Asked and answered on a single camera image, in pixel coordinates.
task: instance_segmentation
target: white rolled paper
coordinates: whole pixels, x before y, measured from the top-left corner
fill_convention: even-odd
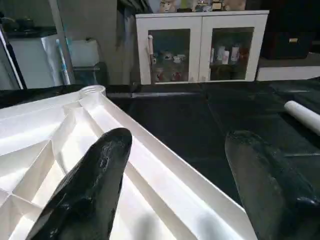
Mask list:
[[[320,136],[320,115],[295,101],[288,101],[284,105],[284,109],[296,120]]]

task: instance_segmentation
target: black table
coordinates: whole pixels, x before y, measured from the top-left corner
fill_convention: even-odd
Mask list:
[[[0,92],[0,107],[81,89],[81,85]],[[249,130],[281,149],[320,188],[320,141],[284,111],[295,100],[320,114],[314,80],[107,86],[107,96],[149,132],[241,204],[225,155],[231,130]]]

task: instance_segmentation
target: white cabinet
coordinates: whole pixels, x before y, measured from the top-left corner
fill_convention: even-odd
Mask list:
[[[268,11],[136,15],[141,84],[254,81],[267,17]]]

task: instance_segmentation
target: white compartment tray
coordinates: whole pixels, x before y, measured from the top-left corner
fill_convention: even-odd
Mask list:
[[[100,92],[0,110],[0,240],[23,240],[62,178],[111,129],[133,136],[112,240],[256,240],[244,209]]]

